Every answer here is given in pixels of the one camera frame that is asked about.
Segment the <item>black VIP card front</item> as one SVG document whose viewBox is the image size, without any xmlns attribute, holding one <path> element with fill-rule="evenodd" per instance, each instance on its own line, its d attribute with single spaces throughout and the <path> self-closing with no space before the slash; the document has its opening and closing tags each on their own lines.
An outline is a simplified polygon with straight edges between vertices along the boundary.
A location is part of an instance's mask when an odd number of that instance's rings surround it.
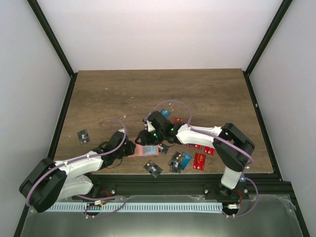
<svg viewBox="0 0 316 237">
<path fill-rule="evenodd" d="M 154 163 L 152 160 L 149 160 L 144 165 L 144 169 L 155 178 L 160 176 L 160 174 L 162 173 L 162 168 Z"/>
</svg>

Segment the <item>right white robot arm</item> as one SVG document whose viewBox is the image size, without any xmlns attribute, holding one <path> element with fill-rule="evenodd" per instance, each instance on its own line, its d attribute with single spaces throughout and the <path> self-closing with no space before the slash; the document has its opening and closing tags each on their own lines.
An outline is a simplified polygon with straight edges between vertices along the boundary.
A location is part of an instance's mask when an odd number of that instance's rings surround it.
<svg viewBox="0 0 316 237">
<path fill-rule="evenodd" d="M 225 165 L 219 187 L 223 198 L 230 199 L 237 193 L 244 170 L 253 163 L 254 143 L 232 123 L 222 127 L 201 127 L 181 120 L 171 122 L 161 112 L 154 111 L 143 119 L 143 124 L 144 129 L 135 139 L 138 145 L 159 145 L 166 141 L 215 149 Z"/>
</svg>

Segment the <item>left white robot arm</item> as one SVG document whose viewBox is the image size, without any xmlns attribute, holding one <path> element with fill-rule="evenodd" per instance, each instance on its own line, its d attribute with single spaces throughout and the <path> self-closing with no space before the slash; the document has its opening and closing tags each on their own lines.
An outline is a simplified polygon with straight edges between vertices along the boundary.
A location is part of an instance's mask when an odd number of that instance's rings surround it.
<svg viewBox="0 0 316 237">
<path fill-rule="evenodd" d="M 96 199 L 101 187 L 92 173 L 111 166 L 116 159 L 133 155 L 135 149 L 136 144 L 124 132 L 117 131 L 109 141 L 85 155 L 58 161 L 44 158 L 22 182 L 19 192 L 25 197 L 26 205 L 38 213 L 72 196 Z"/>
</svg>

